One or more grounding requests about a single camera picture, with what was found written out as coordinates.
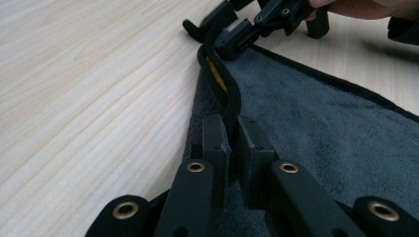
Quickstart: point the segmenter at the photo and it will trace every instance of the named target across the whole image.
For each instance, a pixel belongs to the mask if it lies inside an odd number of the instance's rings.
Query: light wood surface
[[[170,187],[199,73],[182,21],[218,3],[0,1],[0,236],[83,236],[113,198]],[[418,115],[418,47],[386,39],[387,20],[330,23],[258,44]]]

